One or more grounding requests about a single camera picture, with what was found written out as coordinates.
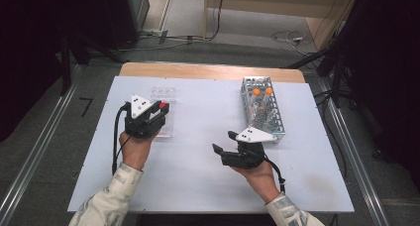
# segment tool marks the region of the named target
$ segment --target human hand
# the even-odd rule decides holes
[[[126,132],[120,134],[120,146],[123,153],[123,163],[136,170],[142,170],[151,151],[152,141],[158,135],[158,131],[148,139],[130,137]]]
[[[275,185],[272,167],[266,161],[262,162],[256,169],[232,169],[247,179],[247,182],[265,203],[272,202],[280,195],[280,191]]]

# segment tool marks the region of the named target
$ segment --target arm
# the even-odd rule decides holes
[[[152,140],[120,135],[123,162],[110,183],[88,198],[78,209],[69,225],[121,225],[129,208],[129,202],[143,175],[142,169],[149,156]]]
[[[283,192],[278,191],[269,163],[262,162],[256,169],[233,169],[243,175],[263,199],[265,208],[277,226],[324,225],[311,214],[300,210]]]

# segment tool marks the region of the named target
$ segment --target aluminum rail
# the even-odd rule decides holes
[[[35,170],[37,169],[38,164],[40,163],[44,152],[46,151],[50,139],[53,136],[53,133],[61,120],[65,109],[68,106],[68,103],[71,100],[71,97],[74,93],[74,90],[77,87],[78,79],[83,73],[83,68],[80,65],[77,65],[73,72],[71,79],[73,80],[70,85],[67,93],[60,97],[53,112],[50,116],[46,126],[38,137],[34,147],[32,148],[30,154],[28,155],[24,165],[19,171],[18,175],[15,177],[13,182],[10,184],[9,189],[6,192],[6,196],[0,207],[0,225],[7,225],[12,218],[13,213],[15,212],[16,207],[18,206],[22,196],[27,189],[29,182],[31,181],[32,176],[34,175]]]
[[[330,86],[325,79],[321,78],[320,82],[323,91],[330,89]],[[373,220],[373,223],[376,226],[388,226],[388,219],[386,218],[385,212],[382,208],[379,198],[377,197],[376,191],[370,180],[365,165],[359,156],[355,143],[353,142],[353,138],[343,118],[341,109],[337,109],[332,101],[329,102],[329,108],[344,144],[344,149],[349,158],[349,162],[352,165],[356,179],[358,180],[362,194],[364,195],[365,202],[367,204],[368,210],[370,211],[370,216]]]

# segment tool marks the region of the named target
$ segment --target white sleeve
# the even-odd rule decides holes
[[[69,225],[121,225],[142,175],[142,171],[121,163],[108,186],[89,197]]]
[[[265,205],[277,226],[322,226],[317,218],[300,210],[294,203],[281,193],[272,202]]]

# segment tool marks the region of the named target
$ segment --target white table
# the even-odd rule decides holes
[[[265,152],[286,178],[286,193],[303,210],[353,212],[327,134],[307,84],[273,84],[286,135]],[[246,126],[241,81],[160,77],[115,78],[68,206],[76,211],[111,178],[116,113],[132,93],[175,87],[173,136],[154,141],[145,174],[130,205],[146,213],[263,213],[263,201],[245,179],[222,166],[212,144],[235,151],[227,132]],[[124,129],[123,116],[119,130]]]

